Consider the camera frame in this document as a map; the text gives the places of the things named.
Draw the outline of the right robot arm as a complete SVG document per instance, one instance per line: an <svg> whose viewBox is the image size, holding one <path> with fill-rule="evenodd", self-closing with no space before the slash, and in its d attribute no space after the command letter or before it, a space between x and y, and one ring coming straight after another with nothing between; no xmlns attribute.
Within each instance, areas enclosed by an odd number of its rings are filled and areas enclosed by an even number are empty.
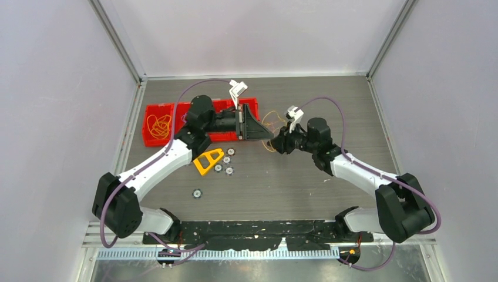
<svg viewBox="0 0 498 282"><path fill-rule="evenodd" d="M323 118L310 119L306 129L301 125L294 129L284 126L268 144L280 154L294 150L310 153L319 170L349 182L375 199L373 209L351 207L336 215L335 233L343 241L352 240L359 232L370 232L402 243L436 221L415 176L386 173L354 158L333 142Z"/></svg>

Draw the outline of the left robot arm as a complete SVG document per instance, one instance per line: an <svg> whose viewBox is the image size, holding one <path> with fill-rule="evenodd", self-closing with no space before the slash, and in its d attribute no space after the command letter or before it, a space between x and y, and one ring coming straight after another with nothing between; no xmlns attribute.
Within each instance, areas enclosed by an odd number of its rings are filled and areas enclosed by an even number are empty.
<svg viewBox="0 0 498 282"><path fill-rule="evenodd" d="M136 167L118 176L110 172L100 177L92 213L102 227L123 239L136 231L156 233L164 242L174 243L180 228L163 210L140 206L141 200L175 170L187 166L211 145L211 132L235 132L242 140L264 140L273 133L257 120L248 105L239 110L216 112L206 95L193 98L186 122L165 147Z"/></svg>

